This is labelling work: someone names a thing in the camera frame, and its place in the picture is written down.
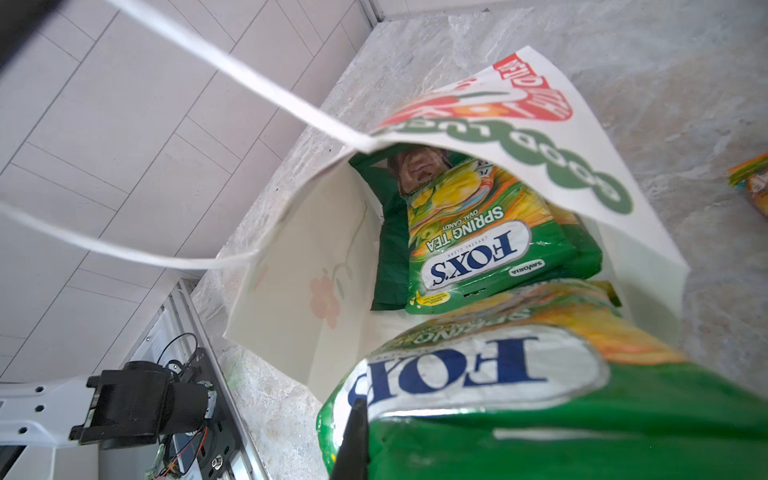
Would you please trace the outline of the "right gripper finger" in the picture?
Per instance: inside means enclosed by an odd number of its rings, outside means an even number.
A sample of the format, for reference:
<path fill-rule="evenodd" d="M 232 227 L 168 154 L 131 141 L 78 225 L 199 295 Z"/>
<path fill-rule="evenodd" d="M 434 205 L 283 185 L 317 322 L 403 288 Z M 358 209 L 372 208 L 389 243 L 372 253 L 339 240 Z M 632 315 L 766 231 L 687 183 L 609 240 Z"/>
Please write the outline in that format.
<path fill-rule="evenodd" d="M 331 471 L 330 480 L 367 480 L 369 466 L 369 421 L 367 402 L 357 399 L 344 431 L 343 442 Z"/>

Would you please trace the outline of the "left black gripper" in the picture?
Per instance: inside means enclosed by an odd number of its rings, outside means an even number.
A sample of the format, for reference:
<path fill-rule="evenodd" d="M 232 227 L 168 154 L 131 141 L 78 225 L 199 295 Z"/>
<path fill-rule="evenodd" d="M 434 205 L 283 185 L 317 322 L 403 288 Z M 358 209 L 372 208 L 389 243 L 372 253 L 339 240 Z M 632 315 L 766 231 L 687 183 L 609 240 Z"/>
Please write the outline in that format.
<path fill-rule="evenodd" d="M 181 375 L 149 361 L 132 361 L 86 381 L 93 396 L 86 421 L 71 428 L 80 445 L 145 446 L 164 436 L 204 427 L 216 407 L 216 390 L 207 380 Z"/>

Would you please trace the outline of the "white paper bag with flower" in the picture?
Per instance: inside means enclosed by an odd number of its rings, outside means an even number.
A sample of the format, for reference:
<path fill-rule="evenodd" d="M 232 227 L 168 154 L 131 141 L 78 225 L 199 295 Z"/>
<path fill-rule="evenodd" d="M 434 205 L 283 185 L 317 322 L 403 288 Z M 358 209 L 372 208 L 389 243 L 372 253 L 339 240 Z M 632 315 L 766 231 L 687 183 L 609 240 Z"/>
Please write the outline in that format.
<path fill-rule="evenodd" d="M 4 216 L 79 248 L 184 270 L 244 267 L 225 337 L 317 397 L 383 337 L 393 313 L 375 314 L 380 206 L 351 167 L 356 153 L 398 143 L 445 147 L 518 175 L 579 214 L 604 253 L 602 273 L 640 328 L 679 339 L 690 269 L 586 101 L 530 47 L 468 79 L 436 89 L 364 134 L 281 88 L 142 1 L 122 13 L 214 66 L 248 90 L 341 141 L 300 174 L 288 199 L 265 209 L 253 243 L 216 259 L 160 256 L 96 239 L 3 204 Z"/>

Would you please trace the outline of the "green Fox's spring tea bag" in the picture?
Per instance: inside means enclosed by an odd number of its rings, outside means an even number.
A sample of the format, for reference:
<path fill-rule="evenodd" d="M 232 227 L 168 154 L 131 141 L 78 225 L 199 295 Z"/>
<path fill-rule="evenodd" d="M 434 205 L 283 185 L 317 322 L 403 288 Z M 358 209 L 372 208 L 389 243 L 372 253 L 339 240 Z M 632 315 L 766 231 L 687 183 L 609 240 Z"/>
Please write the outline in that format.
<path fill-rule="evenodd" d="M 320 409 L 329 472 L 357 399 L 370 479 L 763 479 L 767 403 L 563 279 L 415 324 Z"/>

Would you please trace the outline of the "orange Fox's fruits candy bag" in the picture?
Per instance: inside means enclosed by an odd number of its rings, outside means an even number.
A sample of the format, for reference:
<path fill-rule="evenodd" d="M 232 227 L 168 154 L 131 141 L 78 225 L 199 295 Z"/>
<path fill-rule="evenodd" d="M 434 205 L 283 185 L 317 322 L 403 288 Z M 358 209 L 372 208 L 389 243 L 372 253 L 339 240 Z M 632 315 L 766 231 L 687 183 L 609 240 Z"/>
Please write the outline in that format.
<path fill-rule="evenodd" d="M 743 191 L 764 217 L 768 216 L 767 169 L 768 154 L 765 153 L 728 170 L 729 186 Z"/>

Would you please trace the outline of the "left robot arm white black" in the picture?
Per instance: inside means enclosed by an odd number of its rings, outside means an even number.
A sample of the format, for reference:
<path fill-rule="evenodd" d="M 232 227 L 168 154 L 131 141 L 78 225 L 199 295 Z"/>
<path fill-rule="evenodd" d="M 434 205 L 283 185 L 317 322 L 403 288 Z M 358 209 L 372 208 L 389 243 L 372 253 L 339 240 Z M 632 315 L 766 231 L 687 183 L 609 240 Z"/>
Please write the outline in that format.
<path fill-rule="evenodd" d="M 103 449 L 152 445 L 191 433 L 213 416 L 213 385 L 133 361 L 120 370 L 1 387 L 1 444 Z"/>

